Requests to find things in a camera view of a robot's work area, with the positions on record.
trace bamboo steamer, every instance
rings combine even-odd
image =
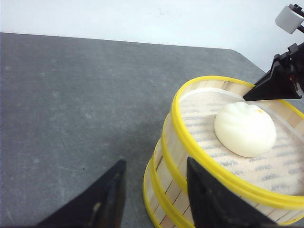
[[[217,88],[243,96],[254,85],[223,76],[202,76],[188,81],[176,93],[167,115],[160,140],[146,167],[143,199],[157,228],[193,228],[187,195],[187,157],[195,158],[228,189],[268,216],[287,225],[304,217],[304,196],[276,193],[255,186],[227,171],[212,159],[188,131],[180,110],[180,98],[200,88]],[[259,101],[304,135],[304,114],[284,100]]]

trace white mesh cloth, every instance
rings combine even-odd
[[[244,99],[225,90],[196,89],[180,99],[181,116],[200,147],[228,171],[266,190],[304,195],[304,138],[269,108],[248,102],[265,110],[275,123],[277,140],[270,152],[245,158],[228,150],[217,139],[216,114],[222,106],[238,101]]]

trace gray tabletop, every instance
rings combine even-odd
[[[124,158],[122,227],[152,228],[143,173],[177,89],[263,73],[233,50],[2,33],[1,224],[40,222]]]

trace white wall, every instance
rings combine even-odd
[[[261,69],[304,34],[275,18],[291,0],[1,0],[1,31],[229,48]],[[298,4],[304,7],[304,1]]]

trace gray table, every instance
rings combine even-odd
[[[233,50],[2,33],[1,224],[40,222],[124,158],[122,227],[152,228],[143,173],[177,89],[263,73]]]

